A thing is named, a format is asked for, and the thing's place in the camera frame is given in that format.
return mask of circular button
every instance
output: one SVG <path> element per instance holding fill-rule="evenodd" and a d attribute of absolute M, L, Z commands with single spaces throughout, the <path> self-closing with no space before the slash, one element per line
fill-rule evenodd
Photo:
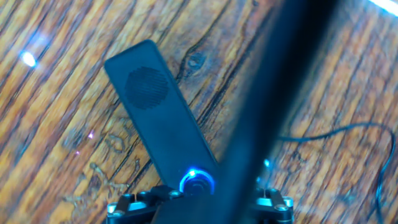
<path fill-rule="evenodd" d="M 198 169 L 188 171 L 180 182 L 180 191 L 188 195 L 212 194 L 214 187 L 212 176 Z"/>

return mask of blue led light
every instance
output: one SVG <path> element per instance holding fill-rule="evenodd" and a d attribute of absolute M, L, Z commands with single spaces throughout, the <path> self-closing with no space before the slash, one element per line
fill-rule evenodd
<path fill-rule="evenodd" d="M 208 174 L 206 171 L 200 170 L 200 169 L 190 169 L 187 174 L 182 177 L 180 181 L 180 192 L 184 192 L 184 186 L 185 184 L 192 179 L 195 178 L 202 178 L 205 179 L 209 182 L 210 187 L 211 187 L 211 194 L 214 193 L 214 187 L 215 187 L 215 182 L 214 179 L 210 174 Z"/>

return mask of wood knot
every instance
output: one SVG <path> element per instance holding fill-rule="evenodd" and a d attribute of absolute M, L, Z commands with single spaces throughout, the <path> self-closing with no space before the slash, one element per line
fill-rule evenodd
<path fill-rule="evenodd" d="M 202 53 L 194 53 L 188 61 L 188 66 L 193 70 L 199 70 L 205 63 L 206 56 Z"/>

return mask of screw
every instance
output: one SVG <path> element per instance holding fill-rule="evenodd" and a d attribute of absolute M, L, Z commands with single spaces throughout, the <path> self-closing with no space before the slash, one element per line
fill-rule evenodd
<path fill-rule="evenodd" d="M 179 192 L 178 190 L 172 190 L 172 191 L 169 192 L 169 195 L 171 197 L 178 197 L 178 196 L 181 195 L 181 192 Z"/>
<path fill-rule="evenodd" d="M 120 210 L 116 210 L 113 213 L 111 213 L 111 216 L 114 216 L 114 217 L 121 217 L 123 215 L 124 215 L 124 211 L 120 211 Z"/>
<path fill-rule="evenodd" d="M 277 205 L 275 205 L 274 209 L 283 212 L 283 211 L 287 211 L 289 208 L 286 205 L 277 204 Z"/>

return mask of wood grain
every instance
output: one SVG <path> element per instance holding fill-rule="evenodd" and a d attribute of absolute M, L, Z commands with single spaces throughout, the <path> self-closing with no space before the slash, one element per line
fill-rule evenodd
<path fill-rule="evenodd" d="M 107 58 L 145 39 L 157 43 L 220 158 L 277 6 L 0 2 L 0 223 L 101 223 L 106 205 L 121 194 L 160 184 L 103 70 Z M 344 3 L 286 133 L 313 135 L 370 120 L 396 129 L 397 28 L 395 17 L 367 0 Z M 36 67 L 23 63 L 24 52 Z M 268 184 L 295 199 L 297 223 L 375 223 L 375 181 L 389 143 L 379 130 L 356 129 L 284 144 Z M 386 223 L 397 219 L 397 163 L 384 182 Z"/>

